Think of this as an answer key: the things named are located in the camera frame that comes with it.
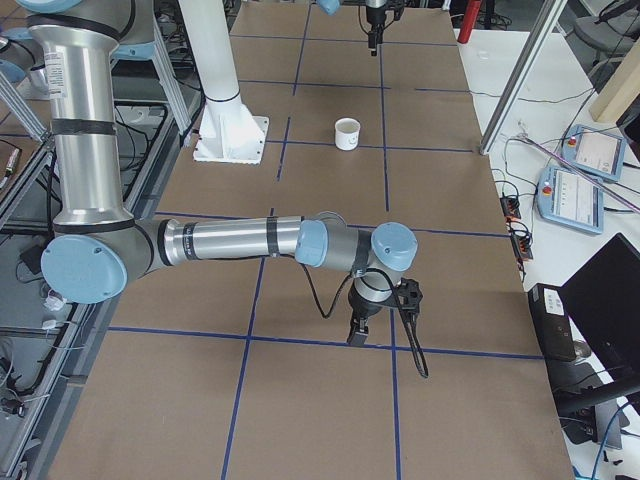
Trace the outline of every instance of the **wire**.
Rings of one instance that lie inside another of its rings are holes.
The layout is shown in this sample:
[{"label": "wire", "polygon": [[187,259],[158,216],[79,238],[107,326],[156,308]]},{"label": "wire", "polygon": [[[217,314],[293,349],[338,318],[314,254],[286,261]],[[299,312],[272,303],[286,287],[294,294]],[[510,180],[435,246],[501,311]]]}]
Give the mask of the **wire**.
[{"label": "wire", "polygon": [[[518,100],[521,100],[523,102],[530,102],[530,103],[551,103],[551,104],[558,104],[558,103],[562,103],[562,102],[566,102],[567,100],[573,100],[574,98],[579,98],[582,95],[584,95],[587,92],[590,92],[594,90],[593,87],[585,90],[584,92],[580,92],[577,95],[572,95],[571,97],[566,97],[566,98],[561,98],[560,100],[535,100],[535,99],[531,99],[531,98],[518,98]],[[484,95],[487,97],[492,97],[492,98],[500,98],[502,95],[494,95],[491,93],[485,93],[485,92],[474,92],[474,91],[469,91],[470,93],[474,94],[474,95]]]},{"label": "wire", "polygon": [[604,436],[602,437],[602,443],[600,443],[600,448],[598,449],[598,454],[596,455],[596,460],[593,463],[593,471],[591,472],[591,480],[596,480],[596,472],[598,471],[598,463],[600,463],[600,457],[602,456],[602,452],[604,451],[604,447],[607,444],[607,439],[609,438],[609,432],[611,431],[611,426],[613,425],[613,422],[615,421],[616,418],[618,418],[618,415],[620,415],[620,412],[622,412],[622,410],[624,410],[625,408],[627,408],[629,405],[631,405],[633,403],[635,403],[635,402],[627,402],[624,405],[621,405],[616,410],[616,413],[614,413],[611,416],[611,420],[609,420],[609,423],[607,424],[607,428],[604,431]]},{"label": "wire", "polygon": [[604,207],[605,212],[611,213],[636,213],[633,210],[619,210],[617,208]]},{"label": "wire", "polygon": [[422,351],[422,347],[420,346],[420,341],[418,340],[418,334],[416,332],[416,318],[415,315],[411,315],[410,318],[407,318],[406,311],[402,308],[402,301],[400,300],[400,296],[398,295],[398,289],[387,275],[387,272],[384,270],[380,270],[379,268],[367,268],[367,272],[378,273],[382,275],[382,277],[386,280],[389,285],[389,289],[391,290],[391,295],[393,296],[393,301],[396,304],[396,308],[398,309],[398,314],[400,315],[400,319],[402,320],[402,324],[404,326],[405,333],[407,334],[407,339],[409,340],[409,346],[411,347],[411,354],[413,355],[413,361],[416,364],[416,368],[418,369],[418,373],[423,378],[429,377],[429,368],[427,367],[427,360],[424,358],[424,352]]},{"label": "wire", "polygon": [[29,280],[24,280],[23,278],[20,278],[20,274],[18,273],[19,270],[20,270],[20,265],[26,265],[26,264],[22,260],[19,260],[18,263],[16,264],[16,280],[18,280],[18,282],[22,283],[23,285],[26,285],[28,283],[33,283],[33,282],[37,282],[39,280],[44,280],[44,277],[42,277],[42,276],[31,278]]},{"label": "wire", "polygon": [[133,157],[131,159],[131,162],[129,162],[129,165],[127,165],[126,167],[120,169],[121,172],[124,172],[126,170],[130,170],[131,166],[135,163],[136,156],[137,156],[137,153],[136,153],[136,141],[134,140],[133,135],[131,134],[131,131],[129,130],[129,127],[125,123],[124,118],[122,117],[122,113],[120,113],[120,110],[118,110],[118,107],[115,107],[115,110],[116,110],[117,115],[120,117],[120,121],[122,122],[122,123],[120,123],[120,122],[117,122],[117,123],[119,125],[122,125],[123,127],[125,127],[127,135],[129,135],[129,139],[131,140],[131,148],[133,149]]},{"label": "wire", "polygon": [[364,25],[362,25],[362,5],[358,5],[358,24],[360,24],[360,30],[362,30],[362,33],[364,33],[365,35],[369,35],[369,32],[367,32],[364,28]]},{"label": "wire", "polygon": [[640,192],[638,190],[634,190],[631,187],[627,187],[626,185],[622,185],[621,183],[617,183],[616,185],[618,185],[621,188],[624,188],[625,190],[629,190],[630,192],[640,195]]},{"label": "wire", "polygon": [[9,145],[9,146],[11,146],[13,148],[17,148],[18,150],[22,151],[22,149],[19,146],[17,146],[15,143],[11,143],[11,142],[9,142],[7,140],[3,140],[2,138],[0,138],[0,142],[6,143],[7,145]]},{"label": "wire", "polygon": [[53,172],[56,169],[57,159],[58,156],[56,154],[56,151],[53,150],[51,152],[51,163],[49,164],[49,176],[47,177],[47,231],[49,232],[49,241],[52,241],[56,235],[53,231],[53,212],[51,199],[53,198]]},{"label": "wire", "polygon": [[508,138],[508,139],[507,139],[507,141],[506,141],[506,142],[504,142],[504,148],[503,148],[503,150],[502,150],[502,160],[503,160],[503,162],[504,162],[504,171],[505,171],[505,172],[506,172],[506,174],[507,174],[507,175],[509,175],[510,177],[517,178],[517,179],[518,179],[518,180],[520,180],[520,181],[523,181],[523,182],[525,182],[525,183],[528,183],[529,185],[532,185],[532,186],[533,186],[533,188],[535,188],[535,192],[537,192],[537,191],[538,191],[538,185],[537,185],[537,184],[533,183],[533,182],[532,182],[532,181],[530,181],[530,180],[527,180],[526,178],[519,177],[518,175],[515,175],[515,174],[513,174],[513,173],[511,173],[511,172],[509,171],[509,166],[508,166],[508,164],[507,164],[507,147],[509,146],[509,143],[510,143],[510,142],[513,142],[513,141],[518,141],[518,142],[524,143],[524,142],[522,142],[522,140],[520,140],[518,137],[511,137],[511,138]]},{"label": "wire", "polygon": [[[602,65],[602,67],[600,67],[599,71],[598,71],[598,76],[595,79],[595,81],[592,82],[592,84],[595,86],[598,85],[598,82],[600,81],[600,78],[602,77],[602,74],[605,70],[605,67],[609,65],[609,63],[611,62],[611,59],[614,57],[614,55],[616,54],[616,52],[618,51],[618,48],[620,47],[620,44],[622,43],[622,40],[625,38],[625,36],[627,35],[627,33],[629,33],[629,30],[631,29],[631,27],[635,24],[635,21],[638,19],[638,16],[640,16],[640,10],[638,10],[638,12],[636,13],[635,18],[629,23],[629,26],[627,27],[627,30],[625,30],[625,32],[623,34],[620,35],[620,39],[618,40],[618,43],[616,44],[616,46],[613,48],[611,55],[609,56],[609,58],[607,59],[607,61]],[[584,109],[584,107],[587,105],[587,102],[589,102],[589,99],[596,93],[596,89],[594,88],[593,91],[589,94],[589,96],[587,98],[584,99],[584,101],[582,102],[582,104],[580,105],[580,107],[578,108],[578,111],[576,112],[576,114],[573,116],[573,118],[571,119],[571,121],[569,122],[569,124],[567,125],[567,128],[565,129],[565,131],[562,134],[562,137],[559,139],[561,143],[563,143],[566,138],[567,138],[567,134],[569,133],[569,130],[571,129],[571,126],[573,125],[573,123],[576,121],[576,119],[578,118],[578,115],[580,115],[580,112],[582,112],[582,110]]]},{"label": "wire", "polygon": [[556,387],[553,390],[551,390],[551,393],[556,393],[558,390],[564,390],[565,388],[575,387],[577,385],[580,385],[582,382],[584,382],[585,380],[588,380],[591,377],[594,377],[596,375],[600,375],[601,373],[605,373],[605,372],[613,372],[614,370],[620,370],[621,368],[624,368],[624,367],[625,367],[624,365],[618,365],[617,367],[604,368],[604,369],[599,370],[597,372],[590,373],[589,375],[587,375],[586,377],[582,378],[581,380],[578,380],[577,382],[569,383],[568,385],[561,385],[559,387]]},{"label": "wire", "polygon": [[[292,258],[292,259],[295,260],[295,257],[293,257],[292,255],[282,255],[282,256],[286,257],[286,258]],[[318,298],[318,292],[316,291],[316,287],[313,284],[313,279],[311,278],[311,273],[309,273],[309,269],[307,268],[307,266],[304,263],[299,263],[298,265],[300,265],[302,267],[302,270],[304,271],[304,274],[307,277],[307,282],[309,282],[309,286],[311,287],[311,293],[313,295],[313,301],[315,302],[316,307],[318,308],[318,311],[320,312],[320,315],[325,320],[330,318],[331,315],[333,315],[333,312],[334,312],[334,310],[336,308],[336,305],[338,304],[338,299],[340,298],[340,295],[342,294],[342,291],[344,290],[345,285],[347,284],[347,282],[351,278],[351,275],[347,275],[346,277],[344,277],[344,280],[342,280],[342,283],[340,284],[340,287],[338,287],[338,290],[336,291],[336,294],[333,297],[333,301],[331,302],[331,306],[329,307],[329,310],[325,313],[324,309],[322,308],[322,305],[320,305],[320,299]]]}]

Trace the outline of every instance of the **grid line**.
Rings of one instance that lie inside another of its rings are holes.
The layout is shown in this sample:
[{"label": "grid line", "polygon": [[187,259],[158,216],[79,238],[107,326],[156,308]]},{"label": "grid line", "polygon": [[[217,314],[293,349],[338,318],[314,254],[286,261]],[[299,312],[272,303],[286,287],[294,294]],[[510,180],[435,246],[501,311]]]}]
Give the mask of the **grid line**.
[{"label": "grid line", "polygon": [[[274,40],[303,40],[305,37],[287,37],[278,35],[248,35],[248,34],[231,34],[230,37],[237,38],[257,38],[257,39],[274,39]],[[338,42],[338,43],[367,43],[367,40],[353,40],[346,38],[323,38],[323,37],[308,37],[306,40],[314,42]],[[422,45],[425,47],[458,47],[455,43],[437,43],[437,42],[400,42],[400,41],[386,41],[391,45]]]},{"label": "grid line", "polygon": [[389,312],[391,327],[391,372],[393,389],[393,430],[396,444],[396,480],[402,480],[402,439],[400,437],[400,405],[398,395],[398,358],[396,348],[396,324],[393,310]]},{"label": "grid line", "polygon": [[307,30],[309,29],[309,19],[311,18],[311,3],[307,9],[307,20],[304,24],[304,33],[302,34],[302,45],[300,45],[300,57],[298,58],[298,68],[296,69],[296,80],[293,84],[293,96],[296,96],[296,90],[298,90],[298,79],[300,78],[300,67],[302,66],[302,56],[304,55],[304,43],[307,39]]},{"label": "grid line", "polygon": [[287,127],[284,130],[284,141],[282,142],[282,151],[280,152],[280,165],[278,165],[278,174],[276,175],[277,182],[279,182],[282,179],[282,169],[284,167],[284,155],[287,151],[287,139],[289,138],[290,126],[291,126],[291,117],[287,117]]},{"label": "grid line", "polygon": [[[239,335],[232,333],[216,333],[216,332],[201,332],[201,331],[189,331],[189,330],[168,330],[168,329],[156,329],[145,327],[127,327],[122,325],[114,325],[108,328],[111,332],[128,332],[128,333],[143,333],[151,335],[175,335],[182,337],[207,337],[217,338],[221,340],[244,340],[251,342],[265,342],[265,343],[284,343],[293,345],[309,345],[318,347],[336,347],[336,348],[354,348],[346,342],[336,342],[331,340],[309,340],[304,338],[288,338],[288,337],[267,337],[261,335]],[[391,345],[381,344],[365,344],[363,347],[367,350],[387,350],[391,351]],[[483,352],[478,350],[455,350],[451,348],[431,348],[423,347],[424,353],[431,353],[434,355],[457,355],[464,357],[489,357],[489,358],[505,358],[511,360],[544,360],[540,355],[530,355],[526,353],[502,353],[502,352]],[[411,348],[396,345],[396,352],[411,352]]]},{"label": "grid line", "polygon": [[224,453],[224,461],[222,463],[222,472],[220,474],[221,480],[226,480],[227,472],[229,470],[229,461],[231,459],[231,449],[233,447],[233,437],[236,429],[236,422],[238,419],[238,411],[240,410],[240,397],[242,395],[242,387],[244,386],[244,378],[247,371],[247,362],[249,360],[249,350],[251,348],[251,334],[253,333],[253,324],[256,318],[256,309],[258,305],[258,298],[260,297],[260,289],[262,287],[262,274],[264,273],[263,258],[260,260],[260,269],[258,270],[258,280],[256,282],[256,291],[253,297],[253,306],[251,308],[251,318],[249,319],[249,327],[247,328],[247,336],[244,345],[244,352],[242,354],[242,366],[240,367],[240,376],[238,378],[238,386],[236,388],[236,396],[233,402],[233,413],[231,415],[231,422],[229,425],[229,434],[227,436],[227,446]]},{"label": "grid line", "polygon": [[384,168],[384,208],[387,212],[390,210],[389,201],[389,169],[387,163],[387,120],[384,110],[384,73],[382,69],[382,47],[380,48],[380,55],[378,57],[378,63],[380,65],[380,104],[382,113],[382,161]]},{"label": "grid line", "polygon": [[[211,220],[246,220],[250,217],[230,217],[225,215],[207,215],[202,213],[184,213],[184,212],[166,212],[161,210],[156,210],[156,215],[163,216],[175,216],[175,217],[190,217],[190,218],[206,218]],[[364,225],[358,223],[349,223],[347,224],[350,228],[363,228],[367,230],[375,230],[377,227],[374,225]],[[436,235],[462,235],[468,237],[491,237],[491,238],[510,238],[508,233],[491,233],[491,232],[462,232],[457,230],[436,230],[432,228],[416,228],[410,227],[408,228],[413,232],[424,232],[424,233],[433,233]]]}]

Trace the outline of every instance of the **black cable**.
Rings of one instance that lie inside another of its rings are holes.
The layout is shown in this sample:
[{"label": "black cable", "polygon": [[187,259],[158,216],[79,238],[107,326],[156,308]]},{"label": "black cable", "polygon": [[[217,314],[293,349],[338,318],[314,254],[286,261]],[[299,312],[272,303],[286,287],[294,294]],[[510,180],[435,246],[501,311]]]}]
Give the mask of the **black cable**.
[{"label": "black cable", "polygon": [[56,168],[56,161],[58,155],[56,151],[51,152],[51,163],[49,164],[49,175],[47,177],[47,231],[49,232],[49,241],[55,238],[55,232],[53,231],[53,212],[51,206],[51,199],[53,198],[53,171]]},{"label": "black cable", "polygon": [[20,48],[22,48],[25,52],[27,52],[27,55],[29,55],[31,57],[31,61],[33,62],[33,64],[35,65],[36,62],[36,56],[33,54],[33,52],[27,48],[26,45],[24,45],[22,42],[19,42],[18,40],[11,40],[9,39],[9,43],[13,43],[15,45],[18,45]]},{"label": "black cable", "polygon": [[413,355],[413,361],[416,364],[416,369],[418,370],[418,373],[422,378],[428,378],[429,368],[427,367],[427,360],[424,358],[424,352],[422,351],[420,341],[418,340],[415,316],[411,315],[410,318],[407,318],[407,312],[402,308],[402,301],[400,300],[400,296],[398,295],[398,289],[391,281],[391,278],[389,278],[389,275],[387,275],[387,272],[385,272],[384,270],[380,270],[379,268],[367,268],[366,271],[382,275],[382,277],[389,285],[391,295],[393,296],[393,301],[396,304],[398,314],[400,315],[405,333],[407,334],[407,339],[409,340],[409,346],[411,347],[411,354]]},{"label": "black cable", "polygon": [[9,146],[11,146],[13,148],[17,148],[18,150],[22,151],[22,149],[19,146],[17,146],[15,143],[11,143],[11,142],[9,142],[7,140],[3,140],[2,138],[0,138],[0,142],[6,143],[7,145],[9,145]]},{"label": "black cable", "polygon": [[[562,103],[562,102],[566,102],[567,100],[573,100],[574,98],[579,98],[582,95],[584,95],[587,92],[590,92],[593,90],[593,87],[588,88],[587,90],[585,90],[584,92],[580,92],[577,95],[572,95],[571,97],[565,97],[565,98],[561,98],[560,100],[535,100],[532,98],[518,98],[517,100],[523,101],[523,102],[530,102],[530,103],[551,103],[551,104],[558,104],[558,103]],[[472,93],[474,95],[484,95],[486,97],[491,97],[491,98],[500,98],[502,95],[494,95],[492,93],[485,93],[485,92],[474,92],[472,90],[469,90],[469,93]]]},{"label": "black cable", "polygon": [[605,212],[611,213],[636,213],[633,210],[619,210],[617,208],[604,207]]},{"label": "black cable", "polygon": [[[292,255],[282,255],[282,256],[286,257],[286,258],[292,258],[292,259],[295,260],[295,257],[292,256]],[[333,312],[334,312],[334,310],[336,308],[336,305],[338,304],[338,299],[340,298],[340,295],[342,294],[342,291],[344,290],[345,285],[347,284],[347,282],[351,278],[351,275],[347,275],[346,277],[344,277],[344,280],[342,280],[342,283],[338,287],[338,290],[336,291],[336,294],[333,297],[333,301],[331,302],[331,306],[329,307],[329,310],[325,313],[324,309],[322,308],[322,305],[320,305],[320,299],[318,298],[318,292],[316,291],[316,287],[313,284],[313,279],[311,278],[311,273],[309,272],[309,269],[307,268],[307,266],[304,263],[298,263],[298,265],[300,265],[300,267],[302,267],[302,270],[304,271],[304,274],[307,277],[307,282],[309,282],[309,286],[311,287],[311,294],[313,295],[313,301],[315,302],[316,307],[317,307],[318,311],[320,312],[320,315],[325,320],[330,318],[331,315],[333,315]]]},{"label": "black cable", "polygon": [[364,28],[364,25],[362,24],[362,5],[358,5],[358,24],[360,25],[360,30],[362,30],[362,33],[364,33],[365,35],[369,35],[369,32],[367,32]]},{"label": "black cable", "polygon": [[620,430],[620,433],[621,433],[622,435],[626,435],[626,436],[628,436],[628,437],[640,438],[640,435],[638,435],[637,433],[630,432],[630,431],[628,431],[628,430],[621,429],[621,430]]},{"label": "black cable", "polygon": [[582,382],[584,382],[585,380],[588,380],[588,379],[590,379],[591,377],[593,377],[595,375],[600,375],[601,373],[604,373],[604,372],[613,372],[614,370],[620,370],[621,368],[625,368],[625,366],[624,365],[618,365],[617,367],[604,368],[604,369],[599,370],[597,372],[590,373],[589,375],[587,375],[586,377],[582,378],[581,380],[578,380],[577,382],[569,383],[567,385],[561,385],[559,387],[556,387],[553,390],[551,390],[551,393],[556,393],[558,390],[564,390],[566,388],[578,386]]},{"label": "black cable", "polygon": [[598,72],[598,76],[595,79],[595,81],[592,82],[594,89],[593,91],[589,94],[589,96],[587,98],[584,99],[584,101],[582,102],[582,104],[580,105],[580,107],[578,108],[578,111],[576,112],[576,114],[573,116],[573,118],[571,119],[571,121],[569,122],[569,125],[567,125],[567,128],[565,129],[565,131],[562,134],[562,137],[560,138],[560,142],[564,143],[564,141],[567,139],[567,134],[569,133],[569,130],[571,129],[571,127],[573,126],[573,123],[576,121],[576,119],[578,118],[578,115],[580,115],[580,112],[582,112],[582,109],[587,105],[587,102],[589,101],[589,99],[596,93],[596,89],[595,86],[598,85],[598,82],[600,81],[600,78],[602,77],[602,74],[605,70],[605,67],[609,65],[609,63],[611,62],[611,59],[613,58],[613,56],[616,54],[618,48],[620,47],[620,44],[622,43],[622,40],[625,38],[625,36],[627,35],[627,33],[629,32],[629,30],[631,29],[631,27],[633,26],[633,24],[635,23],[635,21],[638,19],[638,16],[640,16],[640,10],[638,10],[638,12],[636,13],[635,18],[631,21],[631,23],[629,23],[629,26],[627,27],[627,30],[620,35],[620,39],[618,40],[618,43],[616,44],[616,46],[614,47],[613,51],[611,52],[611,55],[609,56],[609,58],[607,59],[607,61],[602,65],[602,67],[600,67],[600,71]]},{"label": "black cable", "polygon": [[118,116],[120,117],[120,122],[116,122],[119,125],[122,125],[123,127],[125,127],[125,131],[127,132],[127,135],[129,135],[129,139],[131,140],[131,148],[133,148],[133,156],[131,159],[131,162],[129,162],[129,165],[127,165],[124,168],[121,168],[120,171],[124,172],[126,170],[129,170],[131,168],[131,165],[133,165],[136,161],[136,157],[137,157],[137,152],[136,152],[136,141],[133,138],[133,135],[131,134],[131,131],[129,130],[129,128],[127,127],[127,125],[125,124],[124,118],[122,117],[122,113],[120,113],[120,110],[118,110],[118,107],[115,107],[116,113],[118,114]]},{"label": "black cable", "polygon": [[30,278],[29,280],[24,280],[22,278],[20,278],[20,274],[18,273],[18,270],[20,270],[20,265],[26,265],[24,263],[24,261],[22,260],[18,260],[18,263],[16,263],[16,280],[20,283],[22,283],[23,285],[26,285],[28,283],[33,283],[33,282],[37,282],[40,280],[44,280],[44,277],[39,276],[39,277],[35,277],[35,278]]},{"label": "black cable", "polygon": [[630,192],[633,192],[633,193],[635,193],[635,194],[640,195],[640,191],[638,191],[638,190],[634,190],[634,189],[633,189],[633,188],[631,188],[631,187],[627,187],[626,185],[622,185],[621,183],[617,183],[616,185],[618,185],[618,186],[619,186],[619,187],[621,187],[621,188],[624,188],[625,190],[629,190]]}]

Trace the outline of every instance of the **black tape band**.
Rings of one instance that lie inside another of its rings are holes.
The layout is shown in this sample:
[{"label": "black tape band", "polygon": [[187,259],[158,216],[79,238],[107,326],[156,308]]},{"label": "black tape band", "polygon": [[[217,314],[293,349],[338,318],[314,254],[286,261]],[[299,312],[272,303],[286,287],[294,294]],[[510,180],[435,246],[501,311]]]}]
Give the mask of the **black tape band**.
[{"label": "black tape band", "polygon": [[236,98],[238,98],[239,95],[240,95],[240,90],[238,90],[238,93],[236,93],[233,97],[227,98],[226,100],[216,100],[215,98],[211,98],[211,97],[207,97],[207,100],[211,100],[212,102],[216,102],[216,103],[225,103],[225,102],[230,102],[231,100],[235,100]]},{"label": "black tape band", "polygon": [[196,255],[196,250],[193,245],[193,231],[196,229],[195,223],[185,223],[182,229],[182,248],[184,254],[189,260],[200,260]]},{"label": "black tape band", "polygon": [[158,242],[158,254],[160,255],[160,260],[162,260],[162,263],[164,263],[167,267],[171,267],[173,266],[173,264],[169,260],[169,257],[167,257],[167,249],[164,243],[164,234],[167,231],[168,223],[169,223],[169,220],[163,220],[160,222],[160,225],[158,225],[157,242]]},{"label": "black tape band", "polygon": [[151,265],[153,265],[153,259],[155,258],[155,254],[153,253],[153,251],[155,250],[153,248],[153,242],[149,238],[149,235],[147,235],[147,232],[144,230],[144,228],[142,228],[138,224],[135,224],[134,227],[135,227],[136,230],[138,230],[138,232],[140,232],[142,234],[144,239],[147,241],[147,245],[149,246],[150,255],[149,255],[149,265],[147,265],[147,272],[148,272],[149,269],[151,268]]},{"label": "black tape band", "polygon": [[51,133],[54,135],[115,135],[113,122],[82,120],[79,118],[54,118],[51,120]]},{"label": "black tape band", "polygon": [[356,247],[356,258],[351,265],[351,274],[361,277],[367,270],[369,262],[369,250],[371,249],[371,233],[358,230],[358,246]]},{"label": "black tape band", "polygon": [[269,255],[280,255],[278,248],[278,217],[267,217],[267,248]]},{"label": "black tape band", "polygon": [[91,32],[101,33],[116,41],[120,41],[120,32],[115,28],[105,25],[104,23],[86,20],[84,18],[67,17],[66,15],[55,14],[38,14],[27,17],[27,27],[35,27],[38,25],[56,25],[59,27],[81,28]]},{"label": "black tape band", "polygon": [[61,225],[55,223],[53,229],[56,233],[70,233],[77,235],[84,235],[87,233],[105,233],[105,232],[117,232],[118,230],[126,230],[127,228],[134,227],[135,220],[124,220],[122,222],[114,223],[100,223],[98,225]]}]

